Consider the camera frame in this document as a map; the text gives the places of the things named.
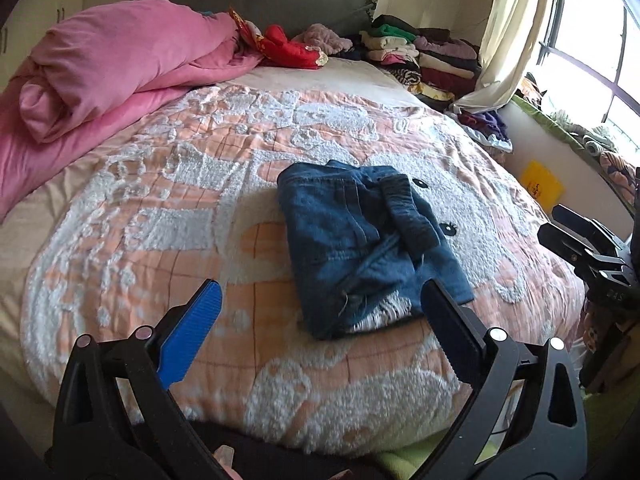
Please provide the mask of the blue denim pants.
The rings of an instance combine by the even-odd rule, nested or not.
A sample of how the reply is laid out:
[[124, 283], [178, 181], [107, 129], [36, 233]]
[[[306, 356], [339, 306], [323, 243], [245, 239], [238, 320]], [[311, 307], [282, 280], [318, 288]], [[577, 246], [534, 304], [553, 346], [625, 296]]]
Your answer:
[[472, 286], [424, 198], [391, 166], [296, 162], [277, 178], [296, 292], [307, 330], [327, 340], [417, 316], [439, 281], [458, 304]]

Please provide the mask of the yellow flat object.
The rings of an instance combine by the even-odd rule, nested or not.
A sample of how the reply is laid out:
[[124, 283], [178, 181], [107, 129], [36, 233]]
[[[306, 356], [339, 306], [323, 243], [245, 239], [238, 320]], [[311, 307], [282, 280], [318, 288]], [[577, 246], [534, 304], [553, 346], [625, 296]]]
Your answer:
[[564, 193], [564, 186], [560, 180], [535, 159], [525, 167], [518, 177], [518, 182], [545, 212], [550, 212]]

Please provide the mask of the purple clothes pile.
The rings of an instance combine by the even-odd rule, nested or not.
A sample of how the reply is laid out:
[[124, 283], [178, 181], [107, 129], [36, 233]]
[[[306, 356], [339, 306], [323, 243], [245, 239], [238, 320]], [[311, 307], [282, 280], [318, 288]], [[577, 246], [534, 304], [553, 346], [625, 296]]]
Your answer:
[[446, 115], [484, 148], [494, 148], [503, 153], [513, 151], [508, 127], [495, 110], [478, 114], [468, 112], [456, 114], [447, 110]]

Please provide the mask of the stack of folded clothes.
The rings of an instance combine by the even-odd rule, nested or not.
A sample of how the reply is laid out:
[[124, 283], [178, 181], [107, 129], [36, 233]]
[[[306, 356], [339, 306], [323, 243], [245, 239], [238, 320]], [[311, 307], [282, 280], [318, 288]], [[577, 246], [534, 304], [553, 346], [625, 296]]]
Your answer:
[[447, 29], [416, 28], [393, 15], [379, 15], [349, 40], [345, 58], [374, 65], [440, 112], [473, 92], [482, 71], [475, 44]]

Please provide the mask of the cream curtain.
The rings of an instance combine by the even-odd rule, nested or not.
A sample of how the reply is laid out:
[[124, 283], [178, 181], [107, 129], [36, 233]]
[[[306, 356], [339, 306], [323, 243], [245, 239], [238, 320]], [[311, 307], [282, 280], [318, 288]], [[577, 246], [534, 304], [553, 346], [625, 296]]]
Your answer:
[[454, 102], [471, 113], [508, 104], [525, 74], [550, 0], [492, 0], [475, 89]]

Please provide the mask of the orange white chenille bedspread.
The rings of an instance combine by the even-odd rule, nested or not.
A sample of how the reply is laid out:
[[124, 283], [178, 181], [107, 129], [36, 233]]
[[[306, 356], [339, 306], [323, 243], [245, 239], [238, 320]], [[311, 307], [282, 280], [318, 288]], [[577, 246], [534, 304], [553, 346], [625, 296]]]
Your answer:
[[172, 389], [189, 418], [344, 455], [446, 428], [470, 390], [427, 322], [336, 341], [304, 329], [277, 177], [330, 160], [420, 180], [485, 324], [573, 337], [585, 289], [539, 245], [546, 215], [453, 120], [363, 62], [259, 67], [117, 133], [2, 224], [1, 370], [36, 423], [77, 336], [126, 337], [212, 278], [221, 316]]

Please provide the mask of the mauve plush cloth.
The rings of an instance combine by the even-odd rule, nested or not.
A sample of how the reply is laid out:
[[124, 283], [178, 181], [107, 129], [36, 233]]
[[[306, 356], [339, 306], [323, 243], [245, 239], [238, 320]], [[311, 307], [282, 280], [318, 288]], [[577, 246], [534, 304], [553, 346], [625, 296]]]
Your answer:
[[293, 38], [295, 42], [315, 47], [327, 55], [337, 55], [352, 48], [352, 40], [338, 36], [336, 32], [322, 24], [312, 24]]

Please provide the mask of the pink duvet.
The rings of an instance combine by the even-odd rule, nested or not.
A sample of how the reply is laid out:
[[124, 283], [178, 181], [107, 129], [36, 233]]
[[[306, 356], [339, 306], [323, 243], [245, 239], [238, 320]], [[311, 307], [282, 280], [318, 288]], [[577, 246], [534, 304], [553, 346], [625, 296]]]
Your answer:
[[168, 0], [81, 11], [49, 28], [1, 95], [1, 212], [119, 130], [260, 62], [230, 14]]

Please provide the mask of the red fabric item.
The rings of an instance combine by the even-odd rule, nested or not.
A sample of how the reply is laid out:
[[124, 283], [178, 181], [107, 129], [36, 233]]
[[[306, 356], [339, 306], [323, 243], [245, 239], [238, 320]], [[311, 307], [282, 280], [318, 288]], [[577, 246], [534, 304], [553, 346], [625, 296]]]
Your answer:
[[233, 8], [230, 8], [228, 13], [235, 21], [241, 39], [273, 66], [318, 70], [329, 61], [329, 57], [318, 47], [307, 46], [288, 38], [280, 25], [269, 25], [262, 32]]

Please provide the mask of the grey headboard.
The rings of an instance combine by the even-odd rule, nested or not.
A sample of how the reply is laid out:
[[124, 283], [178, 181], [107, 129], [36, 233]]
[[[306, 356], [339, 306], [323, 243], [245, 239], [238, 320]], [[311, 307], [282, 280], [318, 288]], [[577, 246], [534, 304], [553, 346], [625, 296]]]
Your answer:
[[[171, 32], [204, 39], [218, 27], [232, 29], [230, 10], [262, 32], [279, 25], [292, 38], [312, 24], [322, 24], [342, 37], [367, 28], [378, 0], [130, 0], [140, 4], [142, 23], [164, 35]], [[222, 15], [214, 23], [214, 15]]]

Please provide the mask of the window frame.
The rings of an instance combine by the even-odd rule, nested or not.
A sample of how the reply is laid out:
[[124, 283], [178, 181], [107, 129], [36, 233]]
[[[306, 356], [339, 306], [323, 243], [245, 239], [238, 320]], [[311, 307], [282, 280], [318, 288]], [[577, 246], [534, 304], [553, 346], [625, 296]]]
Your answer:
[[623, 0], [550, 0], [530, 71], [544, 113], [639, 161], [639, 26]]

